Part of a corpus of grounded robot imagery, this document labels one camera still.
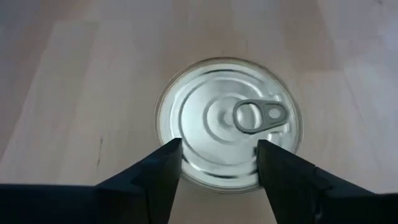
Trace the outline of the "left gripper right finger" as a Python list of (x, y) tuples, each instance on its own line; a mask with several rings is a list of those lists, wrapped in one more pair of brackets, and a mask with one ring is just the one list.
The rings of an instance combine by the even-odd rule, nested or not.
[(316, 224), (320, 199), (330, 183), (318, 168), (269, 141), (257, 143), (259, 181), (278, 224)]

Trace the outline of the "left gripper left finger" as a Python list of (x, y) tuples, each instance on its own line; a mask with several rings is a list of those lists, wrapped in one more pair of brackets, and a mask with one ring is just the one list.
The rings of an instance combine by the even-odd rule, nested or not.
[(96, 186), (100, 224), (168, 224), (182, 172), (174, 138)]

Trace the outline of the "blue pink salmon can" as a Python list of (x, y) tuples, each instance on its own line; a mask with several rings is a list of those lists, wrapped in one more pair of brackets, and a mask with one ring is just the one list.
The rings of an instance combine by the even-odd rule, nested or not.
[(182, 141), (182, 177), (211, 192), (241, 194), (260, 187), (257, 142), (297, 152), (300, 107), (267, 68), (231, 57), (209, 58), (175, 74), (156, 104), (160, 142)]

